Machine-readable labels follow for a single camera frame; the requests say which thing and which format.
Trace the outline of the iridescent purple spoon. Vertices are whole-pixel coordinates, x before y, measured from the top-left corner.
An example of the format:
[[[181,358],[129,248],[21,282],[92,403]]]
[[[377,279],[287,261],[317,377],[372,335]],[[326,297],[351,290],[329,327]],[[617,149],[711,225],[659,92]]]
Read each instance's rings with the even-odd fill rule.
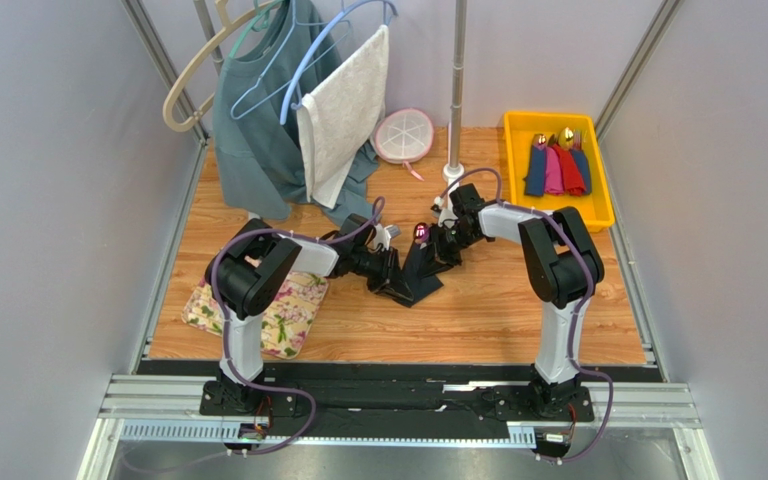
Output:
[[[430,236],[430,226],[420,222],[414,227],[413,241],[417,245],[425,244]]]

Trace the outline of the black paper napkin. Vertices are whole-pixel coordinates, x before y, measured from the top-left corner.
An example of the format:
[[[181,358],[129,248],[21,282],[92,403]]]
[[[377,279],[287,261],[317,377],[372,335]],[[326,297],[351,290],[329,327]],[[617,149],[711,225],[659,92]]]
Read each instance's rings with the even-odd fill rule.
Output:
[[[424,250],[416,244],[411,245],[403,261],[393,247],[377,252],[376,261],[367,289],[401,306],[411,308],[443,287],[436,275],[421,272]]]

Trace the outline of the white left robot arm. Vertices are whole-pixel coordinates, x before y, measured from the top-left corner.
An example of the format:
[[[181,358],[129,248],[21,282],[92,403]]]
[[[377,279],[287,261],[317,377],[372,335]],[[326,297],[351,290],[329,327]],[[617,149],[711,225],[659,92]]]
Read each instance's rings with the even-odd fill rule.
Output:
[[[260,219],[249,221],[206,270],[224,316],[221,372],[206,391],[211,401],[250,412],[270,393],[258,382],[262,318],[293,271],[326,278],[354,274],[374,294],[412,302],[398,251],[380,238],[388,232],[375,218],[358,214],[320,238],[282,231]]]

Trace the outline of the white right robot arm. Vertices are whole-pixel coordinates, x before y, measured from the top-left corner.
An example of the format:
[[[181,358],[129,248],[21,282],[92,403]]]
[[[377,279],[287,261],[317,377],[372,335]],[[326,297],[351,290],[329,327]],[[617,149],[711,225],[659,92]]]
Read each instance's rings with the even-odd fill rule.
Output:
[[[574,207],[546,212],[486,201],[471,184],[454,189],[449,198],[452,218],[414,230],[419,273],[429,277],[461,265],[462,251],[481,240],[521,246],[531,288],[543,303],[537,376],[528,385],[528,399],[536,414],[548,417],[582,389],[582,327],[605,276],[603,261]]]

